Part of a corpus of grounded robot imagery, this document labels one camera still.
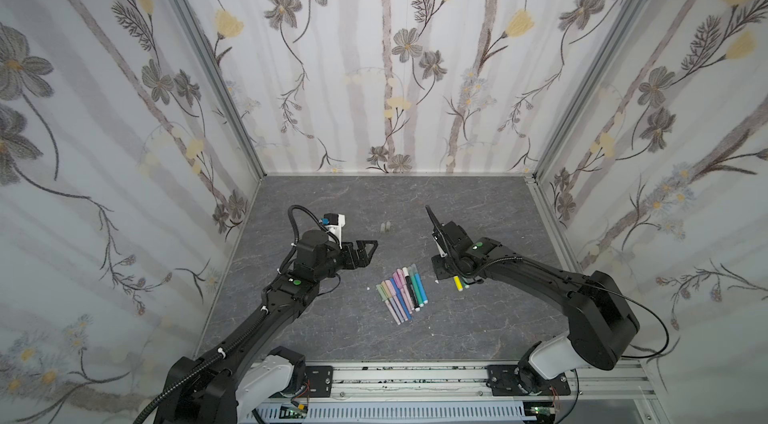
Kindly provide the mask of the yellow highlighter marker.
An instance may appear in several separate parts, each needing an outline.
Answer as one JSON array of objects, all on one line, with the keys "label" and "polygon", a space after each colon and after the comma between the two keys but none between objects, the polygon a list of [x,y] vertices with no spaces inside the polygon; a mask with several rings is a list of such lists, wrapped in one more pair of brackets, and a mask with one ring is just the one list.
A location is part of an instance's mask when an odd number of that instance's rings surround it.
[{"label": "yellow highlighter marker", "polygon": [[464,290],[464,284],[463,284],[462,279],[459,276],[454,276],[453,277],[453,281],[454,281],[456,289],[459,292],[462,292]]}]

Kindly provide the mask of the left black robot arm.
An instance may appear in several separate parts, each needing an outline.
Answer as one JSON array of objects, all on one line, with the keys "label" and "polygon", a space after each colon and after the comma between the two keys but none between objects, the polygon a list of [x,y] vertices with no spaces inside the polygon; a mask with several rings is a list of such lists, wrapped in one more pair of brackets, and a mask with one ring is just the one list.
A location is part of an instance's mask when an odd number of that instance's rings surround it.
[{"label": "left black robot arm", "polygon": [[163,390],[135,418],[143,423],[238,423],[260,403],[294,389],[304,358],[278,347],[249,377],[274,334],[298,319],[320,295],[325,279],[368,266],[376,240],[340,241],[328,230],[310,230],[292,243],[277,276],[261,291],[258,308],[216,347],[196,359],[180,358]]}]

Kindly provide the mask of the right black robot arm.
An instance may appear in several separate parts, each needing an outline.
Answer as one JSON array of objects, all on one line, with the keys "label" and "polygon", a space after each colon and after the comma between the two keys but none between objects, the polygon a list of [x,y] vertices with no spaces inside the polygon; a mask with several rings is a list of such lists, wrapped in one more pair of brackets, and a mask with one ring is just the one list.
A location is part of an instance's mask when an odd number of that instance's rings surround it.
[{"label": "right black robot arm", "polygon": [[640,323],[612,277],[601,271],[584,275],[557,269],[497,240],[474,240],[455,222],[441,223],[430,206],[425,210],[438,247],[432,258],[438,279],[511,285],[558,309],[567,319],[566,332],[533,344],[518,360],[506,379],[510,391],[536,395],[559,382],[567,371],[616,367],[640,331]]}]

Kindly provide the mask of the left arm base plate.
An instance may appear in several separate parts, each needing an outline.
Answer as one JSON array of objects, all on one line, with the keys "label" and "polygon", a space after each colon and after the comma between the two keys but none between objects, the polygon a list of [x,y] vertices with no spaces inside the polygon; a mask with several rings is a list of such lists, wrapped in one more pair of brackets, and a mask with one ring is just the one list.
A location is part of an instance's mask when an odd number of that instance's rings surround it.
[{"label": "left arm base plate", "polygon": [[333,387],[332,366],[308,366],[301,381],[292,384],[291,398],[329,398]]}]

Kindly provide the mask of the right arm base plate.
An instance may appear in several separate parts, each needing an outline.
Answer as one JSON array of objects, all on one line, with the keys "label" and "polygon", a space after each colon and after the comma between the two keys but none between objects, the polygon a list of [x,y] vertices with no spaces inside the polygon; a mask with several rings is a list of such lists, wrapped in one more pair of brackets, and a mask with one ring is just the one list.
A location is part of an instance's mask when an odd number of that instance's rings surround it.
[{"label": "right arm base plate", "polygon": [[562,397],[572,394],[564,374],[546,380],[532,368],[516,364],[488,365],[486,386],[495,397]]}]

